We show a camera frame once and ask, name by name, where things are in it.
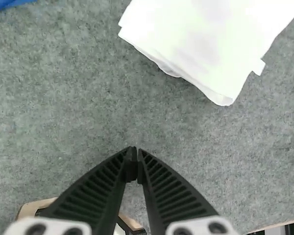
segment white cloth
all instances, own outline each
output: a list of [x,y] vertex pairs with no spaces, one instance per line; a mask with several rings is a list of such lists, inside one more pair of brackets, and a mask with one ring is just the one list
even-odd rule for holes
[[132,0],[119,36],[225,106],[293,18],[294,0]]

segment gray carpet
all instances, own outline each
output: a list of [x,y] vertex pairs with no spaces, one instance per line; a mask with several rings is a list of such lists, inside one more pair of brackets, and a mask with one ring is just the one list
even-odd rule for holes
[[[128,145],[189,180],[241,233],[294,219],[294,21],[218,107],[117,37],[129,0],[48,0],[0,12],[0,234]],[[143,192],[122,209],[147,227]]]

